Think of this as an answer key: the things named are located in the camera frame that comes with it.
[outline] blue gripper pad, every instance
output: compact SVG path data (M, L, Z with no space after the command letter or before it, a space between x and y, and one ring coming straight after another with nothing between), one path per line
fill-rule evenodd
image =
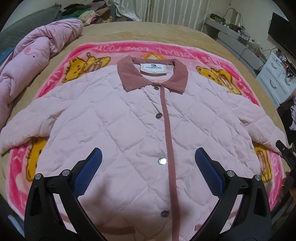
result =
M223 179L215 170L213 166L214 161L207 155L203 148L196 150L195 162L212 194L221 198L224 192Z
M103 154L99 148L96 148L91 155L87 157L87 163L74 180L73 194L76 198L85 194L91 183L96 171L102 163Z

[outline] hand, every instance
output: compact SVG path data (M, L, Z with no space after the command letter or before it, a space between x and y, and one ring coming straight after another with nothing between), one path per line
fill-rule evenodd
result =
M277 201L278 201L278 202L281 202L282 199L283 199L283 197L284 197L284 185L285 185L285 183L286 183L286 180L287 180L287 179L284 178L283 181L282 181L283 186L282 186L281 189L279 190L279 195L277 196ZM294 206L295 206L295 204L296 204L296 188L291 188L291 189L290 189L290 194L291 194L291 197L293 197L293 203L292 203L291 206L287 209L287 213L290 213L290 212L293 210L293 208L294 208Z

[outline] size tag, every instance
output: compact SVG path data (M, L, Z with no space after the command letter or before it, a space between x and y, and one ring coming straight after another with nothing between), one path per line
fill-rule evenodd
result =
M141 64L141 71L150 74L164 74L166 67L163 64Z

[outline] white drawer cabinet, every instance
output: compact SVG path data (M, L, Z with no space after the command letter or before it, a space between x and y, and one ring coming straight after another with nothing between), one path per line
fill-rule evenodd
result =
M287 78L287 72L275 54L271 54L256 78L274 106L278 108L296 89L296 78Z

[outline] bed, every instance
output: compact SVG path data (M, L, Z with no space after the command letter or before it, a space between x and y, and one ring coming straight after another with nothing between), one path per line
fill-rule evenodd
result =
M73 49L88 42L109 42L117 40L146 40L173 43L183 46L193 46L229 60L246 79L267 115L269 115L274 124L284 132L281 119L264 89L249 73L246 67L234 56L232 56L231 53L224 47L204 33L187 27L148 22L116 22L86 26L83 29L82 35L67 45L57 56L52 58L49 65L41 72L41 74L39 74L15 99L10 119L31 103L37 90L42 86L47 77ZM5 180L7 160L8 153L0 157L0 194L6 200ZM283 166L285 170L288 170L288 166L285 162L283 162Z

